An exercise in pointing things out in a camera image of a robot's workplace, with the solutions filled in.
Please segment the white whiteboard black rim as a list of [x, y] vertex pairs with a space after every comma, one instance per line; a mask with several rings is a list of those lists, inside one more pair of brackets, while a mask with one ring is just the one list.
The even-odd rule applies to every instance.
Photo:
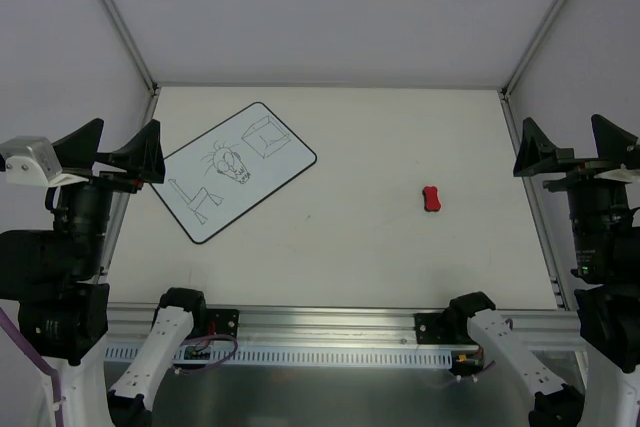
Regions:
[[152, 188], [202, 245], [316, 162], [275, 112], [254, 102], [167, 155], [165, 180]]

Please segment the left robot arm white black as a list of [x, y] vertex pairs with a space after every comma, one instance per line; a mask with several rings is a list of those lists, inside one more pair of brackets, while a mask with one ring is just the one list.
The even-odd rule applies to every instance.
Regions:
[[14, 185], [42, 187], [49, 230], [1, 236], [1, 296], [18, 303], [2, 329], [41, 372], [57, 426], [148, 426], [156, 393], [187, 338], [208, 326], [202, 292], [172, 288], [129, 369], [104, 380], [110, 287], [100, 281], [115, 193], [162, 183], [161, 127], [150, 121], [123, 147], [101, 152], [104, 123], [93, 119], [50, 141], [21, 136], [1, 146], [1, 170]]

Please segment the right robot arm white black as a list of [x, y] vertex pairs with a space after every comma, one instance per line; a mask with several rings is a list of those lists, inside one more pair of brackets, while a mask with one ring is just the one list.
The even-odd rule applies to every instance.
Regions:
[[578, 158], [527, 118], [516, 177], [549, 175], [543, 186], [567, 195], [576, 267], [580, 336], [587, 383], [579, 391], [547, 371], [482, 292], [450, 301], [449, 336], [474, 342], [532, 397], [531, 426], [636, 426], [639, 423], [639, 228], [628, 184], [639, 178], [639, 138], [602, 115], [591, 117], [597, 154]]

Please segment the red whiteboard eraser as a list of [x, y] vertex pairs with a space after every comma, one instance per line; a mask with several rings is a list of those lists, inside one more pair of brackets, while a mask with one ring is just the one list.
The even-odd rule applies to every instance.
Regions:
[[439, 191], [436, 186], [425, 186], [422, 190], [425, 212], [439, 212], [442, 204], [439, 199]]

